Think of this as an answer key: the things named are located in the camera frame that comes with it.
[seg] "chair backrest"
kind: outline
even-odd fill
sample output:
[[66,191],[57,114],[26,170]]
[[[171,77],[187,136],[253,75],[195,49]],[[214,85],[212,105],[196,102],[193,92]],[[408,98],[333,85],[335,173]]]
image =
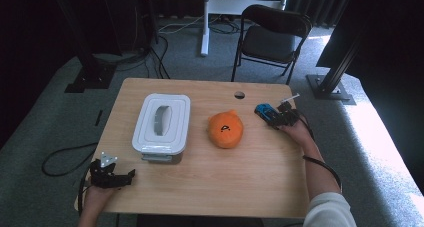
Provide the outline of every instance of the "chair backrest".
[[309,17],[296,12],[274,9],[264,5],[250,5],[242,13],[245,19],[273,32],[306,38],[312,29]]

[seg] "container lid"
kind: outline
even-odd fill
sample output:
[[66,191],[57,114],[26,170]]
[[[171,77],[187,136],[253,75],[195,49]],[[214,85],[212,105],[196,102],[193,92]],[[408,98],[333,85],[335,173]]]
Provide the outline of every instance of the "container lid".
[[150,94],[141,108],[132,145],[142,154],[179,154],[185,148],[189,120],[186,95]]

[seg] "white plastic container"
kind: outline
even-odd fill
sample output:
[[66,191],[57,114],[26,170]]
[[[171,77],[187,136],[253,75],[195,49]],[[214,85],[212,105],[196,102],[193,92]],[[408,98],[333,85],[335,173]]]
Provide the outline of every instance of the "white plastic container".
[[143,160],[179,163],[189,121],[190,99],[186,95],[150,94],[141,108],[132,145]]

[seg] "black tripod base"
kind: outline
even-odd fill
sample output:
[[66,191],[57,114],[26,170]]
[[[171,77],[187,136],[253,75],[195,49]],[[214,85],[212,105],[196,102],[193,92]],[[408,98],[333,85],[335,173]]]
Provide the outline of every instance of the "black tripod base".
[[65,93],[84,93],[85,89],[107,89],[115,74],[116,65],[100,64],[98,77],[86,78],[84,67],[81,68],[74,83],[66,87]]
[[352,95],[346,92],[342,83],[339,83],[331,93],[326,93],[323,92],[320,88],[320,85],[322,83],[322,80],[325,78],[325,75],[307,75],[306,78],[309,81],[315,98],[326,100],[340,100],[345,105],[356,105],[356,102],[353,99]]

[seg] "orange object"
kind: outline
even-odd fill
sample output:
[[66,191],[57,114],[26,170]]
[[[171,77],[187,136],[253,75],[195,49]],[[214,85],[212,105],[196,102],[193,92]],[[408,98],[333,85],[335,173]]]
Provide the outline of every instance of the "orange object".
[[243,123],[235,110],[218,113],[208,118],[209,139],[218,147],[230,149],[237,146],[243,136]]

